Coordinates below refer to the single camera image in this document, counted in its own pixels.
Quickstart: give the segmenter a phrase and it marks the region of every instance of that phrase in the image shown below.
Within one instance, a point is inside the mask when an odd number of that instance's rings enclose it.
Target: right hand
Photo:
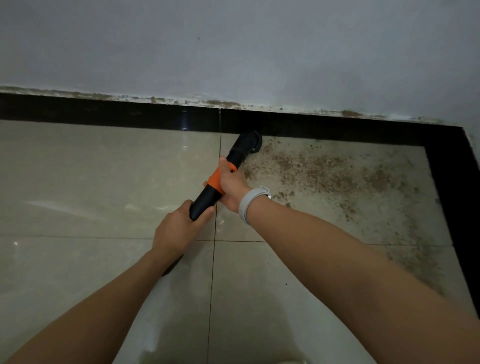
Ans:
[[[236,172],[231,171],[225,157],[220,157],[218,170],[220,171],[220,183],[225,191],[220,202],[230,211],[238,213],[240,202],[252,188],[247,185],[247,181],[240,170]]]

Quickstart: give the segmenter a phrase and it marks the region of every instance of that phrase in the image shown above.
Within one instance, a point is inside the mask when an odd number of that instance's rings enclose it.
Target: black handle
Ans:
[[[235,167],[240,168],[241,164],[247,159],[250,153],[257,153],[262,147],[262,136],[255,131],[240,134],[237,141],[230,149],[227,161]],[[199,194],[195,202],[190,206],[190,218],[196,221],[210,206],[213,206],[222,197],[222,194],[209,184]],[[178,258],[162,276],[166,276],[178,264],[183,255]]]

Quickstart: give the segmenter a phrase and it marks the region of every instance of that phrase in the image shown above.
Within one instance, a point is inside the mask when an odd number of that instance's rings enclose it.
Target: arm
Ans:
[[[251,189],[219,163],[222,198],[238,212]],[[480,358],[479,321],[358,239],[266,196],[251,226],[305,287],[332,310],[378,363],[471,363]]]
[[[190,220],[191,201],[168,214],[155,231],[152,250],[105,287],[87,297],[28,341],[7,364],[111,363],[138,311],[163,272],[187,249],[215,214]]]

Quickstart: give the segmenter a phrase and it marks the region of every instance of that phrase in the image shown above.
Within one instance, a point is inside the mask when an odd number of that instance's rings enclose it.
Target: floor tile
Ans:
[[[1,237],[0,362],[137,262],[151,243]],[[206,362],[213,245],[194,242],[154,287],[115,363]]]
[[[150,239],[202,191],[219,146],[219,133],[0,121],[0,235]]]
[[[226,155],[237,135],[223,134]],[[367,244],[452,244],[423,147],[264,137],[240,168],[252,187]],[[219,206],[217,240],[263,241]]]
[[[477,316],[468,286],[452,246],[372,246],[413,274],[452,305]]]
[[[216,242],[209,363],[374,363],[265,243]]]

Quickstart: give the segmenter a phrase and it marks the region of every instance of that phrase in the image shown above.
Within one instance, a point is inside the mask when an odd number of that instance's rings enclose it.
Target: left hand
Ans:
[[[158,252],[173,263],[185,253],[200,230],[212,219],[215,207],[211,206],[196,220],[190,219],[192,200],[185,201],[175,211],[167,214],[155,230],[152,251]]]

